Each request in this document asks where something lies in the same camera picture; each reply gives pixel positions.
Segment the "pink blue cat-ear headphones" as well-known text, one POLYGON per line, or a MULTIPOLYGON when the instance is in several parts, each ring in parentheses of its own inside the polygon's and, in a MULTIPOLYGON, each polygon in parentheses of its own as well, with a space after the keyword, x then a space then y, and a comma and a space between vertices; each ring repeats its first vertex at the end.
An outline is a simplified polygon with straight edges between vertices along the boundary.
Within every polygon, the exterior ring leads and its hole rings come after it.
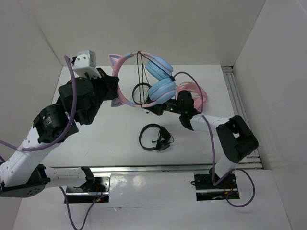
POLYGON ((148 96, 151 102, 147 104, 136 104, 135 102, 129 101, 118 87, 118 97, 111 101, 112 107, 128 105, 131 107, 149 108, 158 104, 165 103, 166 101, 173 98, 176 94, 177 85, 175 83, 175 77, 172 76, 173 67, 161 57, 154 56, 150 53, 141 51, 134 53, 131 52, 125 55, 109 54, 110 63, 113 69, 112 75, 117 77, 122 65, 129 58, 132 58, 136 55, 141 55, 145 58, 149 58, 147 64, 145 65, 145 69, 158 80, 158 82, 151 86, 148 90, 148 96))

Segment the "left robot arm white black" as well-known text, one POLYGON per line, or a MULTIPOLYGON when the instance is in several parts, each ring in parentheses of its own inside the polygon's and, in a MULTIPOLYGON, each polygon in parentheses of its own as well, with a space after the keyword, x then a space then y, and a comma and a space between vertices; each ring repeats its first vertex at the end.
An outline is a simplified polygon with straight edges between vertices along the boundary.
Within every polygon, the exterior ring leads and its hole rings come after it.
POLYGON ((90 191, 98 183, 89 167, 49 168, 42 160, 80 125, 90 125, 102 102, 117 98, 119 78, 98 68, 98 77, 77 77, 59 87, 57 101, 36 116, 20 147, 0 165, 0 195, 26 198, 45 188, 72 186, 90 191))

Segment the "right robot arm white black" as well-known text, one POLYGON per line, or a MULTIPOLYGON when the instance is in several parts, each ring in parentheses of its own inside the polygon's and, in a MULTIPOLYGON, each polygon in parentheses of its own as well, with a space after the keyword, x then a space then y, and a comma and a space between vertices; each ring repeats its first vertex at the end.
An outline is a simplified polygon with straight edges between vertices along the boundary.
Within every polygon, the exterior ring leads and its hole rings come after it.
POLYGON ((189 91, 180 91, 177 99, 154 105, 151 111, 157 115, 162 115, 163 111, 180 114, 179 120, 184 128, 209 133, 213 153, 209 182, 215 188, 225 184, 226 177, 235 170, 242 159, 259 146, 258 140, 242 117, 205 116, 201 109, 194 105, 189 91), (224 152, 218 162, 215 161, 214 135, 219 138, 224 152))

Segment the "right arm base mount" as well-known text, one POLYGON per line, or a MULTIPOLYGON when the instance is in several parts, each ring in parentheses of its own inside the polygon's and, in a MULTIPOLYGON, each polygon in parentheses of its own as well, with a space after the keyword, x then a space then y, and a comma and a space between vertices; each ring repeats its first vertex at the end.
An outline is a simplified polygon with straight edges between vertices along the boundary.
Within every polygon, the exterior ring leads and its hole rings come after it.
POLYGON ((234 174, 230 174, 217 186, 212 184, 211 179, 209 174, 194 175, 194 180, 190 184, 195 187, 197 201, 225 200, 227 195, 228 199, 240 198, 234 174))

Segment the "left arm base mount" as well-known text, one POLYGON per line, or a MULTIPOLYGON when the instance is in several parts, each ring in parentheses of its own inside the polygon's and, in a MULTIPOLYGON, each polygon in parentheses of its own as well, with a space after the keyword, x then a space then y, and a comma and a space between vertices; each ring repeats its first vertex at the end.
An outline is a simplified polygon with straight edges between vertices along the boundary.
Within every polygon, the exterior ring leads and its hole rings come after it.
POLYGON ((69 204, 108 203, 111 174, 99 173, 95 175, 95 182, 91 188, 83 191, 77 187, 67 187, 65 194, 69 204))

